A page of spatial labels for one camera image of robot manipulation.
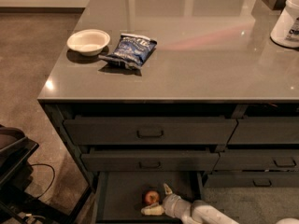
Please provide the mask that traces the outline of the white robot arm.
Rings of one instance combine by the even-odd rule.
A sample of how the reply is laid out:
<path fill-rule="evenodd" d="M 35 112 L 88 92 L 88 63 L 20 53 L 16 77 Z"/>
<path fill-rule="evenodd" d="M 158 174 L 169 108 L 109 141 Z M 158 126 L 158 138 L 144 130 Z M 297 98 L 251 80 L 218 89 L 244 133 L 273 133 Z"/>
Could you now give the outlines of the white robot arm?
<path fill-rule="evenodd" d="M 229 217 L 213 205 L 203 201 L 187 201 L 163 183 L 164 196 L 158 190 L 150 189 L 143 194 L 144 207 L 140 212 L 143 216 L 168 216 L 179 219 L 182 224 L 299 224 L 298 217 L 283 217 L 273 222 L 260 217 L 246 215 L 249 221 L 240 222 Z"/>

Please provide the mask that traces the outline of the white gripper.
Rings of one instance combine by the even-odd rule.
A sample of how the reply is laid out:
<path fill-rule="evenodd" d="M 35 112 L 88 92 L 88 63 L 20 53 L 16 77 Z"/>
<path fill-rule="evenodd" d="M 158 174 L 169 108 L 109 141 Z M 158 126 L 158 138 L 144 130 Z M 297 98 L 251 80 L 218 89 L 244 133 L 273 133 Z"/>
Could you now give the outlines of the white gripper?
<path fill-rule="evenodd" d="M 142 208 L 141 214 L 145 216 L 161 216 L 165 213 L 169 217 L 189 220 L 191 218 L 192 204 L 183 200 L 177 194 L 173 194 L 173 190 L 166 183 L 164 183 L 164 193 L 167 196 L 163 200 L 163 206 L 159 203 L 154 203 Z"/>

